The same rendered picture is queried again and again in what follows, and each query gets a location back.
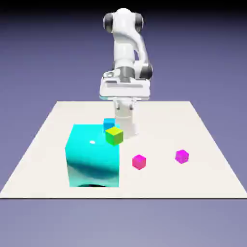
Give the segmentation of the small magenta cube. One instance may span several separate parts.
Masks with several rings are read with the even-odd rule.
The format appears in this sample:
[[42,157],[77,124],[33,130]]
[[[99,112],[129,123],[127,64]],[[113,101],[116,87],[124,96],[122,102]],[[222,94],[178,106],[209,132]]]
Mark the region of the small magenta cube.
[[185,150],[176,151],[175,160],[180,164],[186,163],[189,160],[189,153]]

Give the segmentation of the small green cube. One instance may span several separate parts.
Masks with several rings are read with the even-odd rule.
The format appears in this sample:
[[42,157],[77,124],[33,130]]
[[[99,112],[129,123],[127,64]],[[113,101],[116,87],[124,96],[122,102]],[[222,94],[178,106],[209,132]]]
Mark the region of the small green cube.
[[105,131],[105,137],[109,144],[118,145],[123,142],[124,132],[117,127],[112,127]]

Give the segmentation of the small pink cube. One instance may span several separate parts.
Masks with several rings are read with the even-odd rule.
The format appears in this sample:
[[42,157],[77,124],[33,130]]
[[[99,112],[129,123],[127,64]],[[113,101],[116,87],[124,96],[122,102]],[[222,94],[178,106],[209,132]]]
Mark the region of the small pink cube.
[[146,166],[146,157],[142,155],[136,155],[132,159],[132,166],[135,167],[138,170],[143,169]]

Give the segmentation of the small blue cube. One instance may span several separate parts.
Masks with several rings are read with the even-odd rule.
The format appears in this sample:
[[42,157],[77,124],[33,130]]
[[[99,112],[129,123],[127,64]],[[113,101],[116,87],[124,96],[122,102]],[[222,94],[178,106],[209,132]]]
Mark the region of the small blue cube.
[[115,118],[105,118],[103,121],[104,132],[115,126]]

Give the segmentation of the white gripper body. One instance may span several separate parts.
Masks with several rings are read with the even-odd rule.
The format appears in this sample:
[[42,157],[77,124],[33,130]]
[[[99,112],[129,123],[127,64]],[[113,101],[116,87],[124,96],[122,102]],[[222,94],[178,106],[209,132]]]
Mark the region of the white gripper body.
[[130,82],[121,82],[119,77],[102,78],[99,96],[103,100],[115,98],[133,98],[148,100],[150,97],[150,81],[130,78]]

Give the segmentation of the large cyan box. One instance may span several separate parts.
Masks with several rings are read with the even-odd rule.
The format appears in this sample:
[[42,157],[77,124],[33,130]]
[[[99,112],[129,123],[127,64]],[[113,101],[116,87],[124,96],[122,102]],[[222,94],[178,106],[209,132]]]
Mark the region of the large cyan box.
[[70,187],[119,187],[119,146],[103,125],[75,124],[65,146]]

